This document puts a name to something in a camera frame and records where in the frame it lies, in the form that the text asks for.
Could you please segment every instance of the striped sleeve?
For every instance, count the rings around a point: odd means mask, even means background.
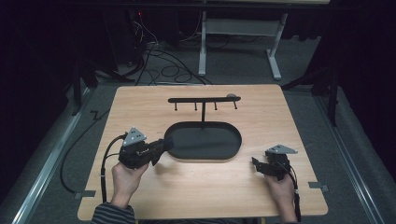
[[[91,224],[134,224],[134,209],[119,208],[111,203],[102,203],[95,208]]]

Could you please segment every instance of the white table leg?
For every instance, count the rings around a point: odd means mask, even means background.
[[[286,18],[288,17],[288,14],[283,14],[282,18],[279,22],[279,25],[277,27],[276,31],[276,38],[275,38],[275,43],[271,49],[267,50],[267,57],[268,57],[268,62],[271,65],[271,70],[273,72],[273,76],[275,80],[280,80],[282,76],[280,75],[279,68],[277,67],[276,59],[275,59],[275,53],[277,46],[279,45],[280,37],[282,36],[283,29],[285,28],[286,24]]]
[[[198,75],[204,77],[206,74],[206,12],[202,12],[201,51],[199,53]]]

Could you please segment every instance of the black metal bar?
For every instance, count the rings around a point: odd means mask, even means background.
[[[169,98],[169,103],[214,103],[214,102],[236,102],[240,101],[239,96],[227,96],[227,97],[203,97],[203,98]]]
[[[206,111],[206,103],[202,103],[202,123],[205,123],[205,111]]]

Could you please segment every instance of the black curtain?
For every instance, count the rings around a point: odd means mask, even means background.
[[[47,7],[2,5],[0,14],[2,202],[68,102],[73,59]]]

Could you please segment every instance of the metal bracket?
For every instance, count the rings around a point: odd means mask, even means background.
[[[82,193],[76,193],[74,199],[93,198],[95,197],[96,190],[84,190]]]
[[[126,136],[122,145],[128,147],[131,144],[138,143],[146,139],[147,137],[143,133],[139,132],[136,127],[132,127],[131,131],[128,132],[128,135]]]
[[[296,151],[292,148],[289,148],[289,147],[282,146],[282,145],[270,147],[267,149],[267,151],[275,153],[275,154],[297,154],[298,153],[298,151]]]
[[[322,192],[329,192],[329,187],[327,185],[322,185],[320,182],[308,182],[309,188],[311,189],[321,189]]]

